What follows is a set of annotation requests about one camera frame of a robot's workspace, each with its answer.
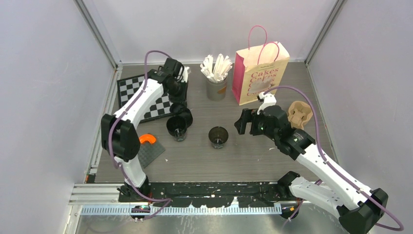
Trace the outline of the pink cakes paper bag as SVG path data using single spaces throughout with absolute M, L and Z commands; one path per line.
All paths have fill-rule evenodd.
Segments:
M 256 96 L 278 86 L 289 63 L 290 55 L 281 42 L 236 51 L 232 92 L 239 105 L 254 102 Z

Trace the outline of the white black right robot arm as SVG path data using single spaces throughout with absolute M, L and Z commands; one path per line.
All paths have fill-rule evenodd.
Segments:
M 384 212 L 380 207 L 387 205 L 387 193 L 381 188 L 371 189 L 341 168 L 318 149 L 309 134 L 291 126 L 280 106 L 243 109 L 234 124 L 239 134 L 245 133 L 249 122 L 251 135 L 268 137 L 281 153 L 305 166 L 328 186 L 315 185 L 289 171 L 278 180 L 278 194 L 282 199 L 297 197 L 310 201 L 336 217 L 350 234 L 366 234 L 382 218 Z

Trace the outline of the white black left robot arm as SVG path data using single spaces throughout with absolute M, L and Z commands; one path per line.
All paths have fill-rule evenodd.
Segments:
M 121 170 L 124 188 L 138 202 L 149 197 L 150 185 L 138 158 L 141 142 L 136 128 L 165 94 L 171 102 L 186 105 L 189 74 L 189 67 L 167 58 L 158 69 L 145 71 L 143 83 L 124 106 L 101 119 L 102 148 L 111 156 L 114 167 Z

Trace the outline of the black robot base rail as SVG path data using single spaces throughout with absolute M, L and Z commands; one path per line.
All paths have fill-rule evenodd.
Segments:
M 160 202 L 149 202 L 159 208 L 168 199 L 167 207 L 175 208 L 227 208 L 234 201 L 242 208 L 272 207 L 281 201 L 292 201 L 297 206 L 301 202 L 300 198 L 281 194 L 278 185 L 271 182 L 156 182 L 146 184 L 141 193 L 160 199 Z

